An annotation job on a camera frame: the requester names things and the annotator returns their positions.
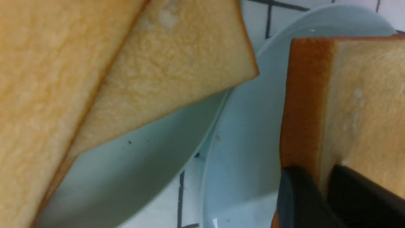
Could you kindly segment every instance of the white tile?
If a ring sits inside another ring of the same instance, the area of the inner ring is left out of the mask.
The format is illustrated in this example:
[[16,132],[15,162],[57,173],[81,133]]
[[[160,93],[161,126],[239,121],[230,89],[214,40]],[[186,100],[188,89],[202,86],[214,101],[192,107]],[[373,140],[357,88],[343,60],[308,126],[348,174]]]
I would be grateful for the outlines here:
[[253,49],[258,51],[266,40],[267,4],[241,1],[243,19],[245,20],[247,34],[253,45]]
[[278,2],[311,9],[325,4],[330,4],[332,0],[278,0]]
[[204,164],[203,159],[193,158],[185,168],[182,226],[200,223],[201,181]]
[[301,11],[273,6],[271,9],[270,36],[274,36],[277,32],[287,27],[301,14],[303,14]]
[[381,0],[378,13],[387,19],[392,26],[405,31],[405,1],[403,0]]
[[177,177],[154,201],[122,228],[177,227],[179,178]]
[[335,0],[335,3],[361,5],[374,11],[377,8],[377,0]]

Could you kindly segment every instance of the bread slice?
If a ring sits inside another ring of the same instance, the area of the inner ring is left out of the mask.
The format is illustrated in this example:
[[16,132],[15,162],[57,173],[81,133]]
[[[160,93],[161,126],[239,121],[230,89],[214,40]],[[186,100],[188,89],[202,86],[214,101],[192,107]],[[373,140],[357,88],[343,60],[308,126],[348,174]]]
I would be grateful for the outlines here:
[[[147,3],[150,0],[135,0],[134,1],[134,12],[135,12],[135,19],[138,18],[138,16],[141,14],[142,10],[146,7]],[[131,24],[130,29],[132,29],[132,27],[135,26],[135,21],[133,21],[133,23]],[[122,43],[122,48],[124,48],[126,46],[126,42],[123,41]],[[62,183],[63,179],[65,178],[67,172],[70,170],[71,166],[73,165],[73,163],[75,162],[77,156],[67,156],[62,163],[60,164],[58,170],[56,171],[54,177],[52,178],[51,183],[49,184],[48,190],[43,198],[43,201],[41,202],[41,206],[39,211],[42,211],[42,209],[47,205],[47,203],[49,202],[49,200],[51,199],[52,195],[54,194],[54,192],[56,191],[56,189],[59,187],[59,185]]]
[[403,36],[294,39],[281,166],[303,168],[326,194],[343,164],[405,198],[404,60]]
[[[238,1],[152,0],[106,76],[67,163],[258,74]],[[67,171],[57,173],[53,186]]]
[[0,227],[33,222],[138,4],[0,3]]

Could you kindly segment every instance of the white plate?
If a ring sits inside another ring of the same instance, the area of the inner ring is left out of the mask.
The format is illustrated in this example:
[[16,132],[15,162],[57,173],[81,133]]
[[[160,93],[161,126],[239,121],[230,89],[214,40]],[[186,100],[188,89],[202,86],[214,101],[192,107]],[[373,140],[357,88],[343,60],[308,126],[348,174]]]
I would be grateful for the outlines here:
[[216,129],[203,179],[204,228],[270,227],[291,39],[394,33],[373,11],[334,4],[305,13],[264,45],[257,54],[261,75],[233,90]]
[[139,212],[197,152],[223,92],[81,155],[37,228],[114,228]]

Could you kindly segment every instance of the black plastic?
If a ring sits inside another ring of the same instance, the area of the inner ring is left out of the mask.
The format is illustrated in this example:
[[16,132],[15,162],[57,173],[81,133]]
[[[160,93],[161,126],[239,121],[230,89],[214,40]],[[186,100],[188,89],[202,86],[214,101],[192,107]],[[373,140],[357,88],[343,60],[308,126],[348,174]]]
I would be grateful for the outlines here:
[[310,175],[297,167],[285,168],[281,174],[277,213],[280,228],[345,228]]
[[328,204],[350,228],[405,227],[405,201],[347,167],[334,167]]

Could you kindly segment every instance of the tile grout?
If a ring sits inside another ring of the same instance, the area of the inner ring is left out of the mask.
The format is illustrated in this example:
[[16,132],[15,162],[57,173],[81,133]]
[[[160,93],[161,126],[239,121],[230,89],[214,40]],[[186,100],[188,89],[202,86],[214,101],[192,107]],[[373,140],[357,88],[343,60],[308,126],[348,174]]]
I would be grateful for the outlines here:
[[177,204],[177,228],[181,228],[183,217],[184,171],[180,174],[179,201]]
[[271,25],[271,8],[273,6],[269,4],[267,6],[267,22],[266,22],[266,34],[265,34],[265,39],[268,39],[270,37],[270,25]]
[[292,9],[292,10],[298,10],[298,11],[308,11],[309,8],[305,8],[302,6],[297,6],[297,5],[292,5],[284,2],[278,2],[274,0],[247,0],[250,2],[257,2],[257,3],[262,3],[262,4],[267,4],[267,5],[273,5],[273,6],[278,6],[286,9]]
[[379,10],[379,5],[380,5],[381,1],[377,0],[377,6],[375,7],[375,11],[378,12]]

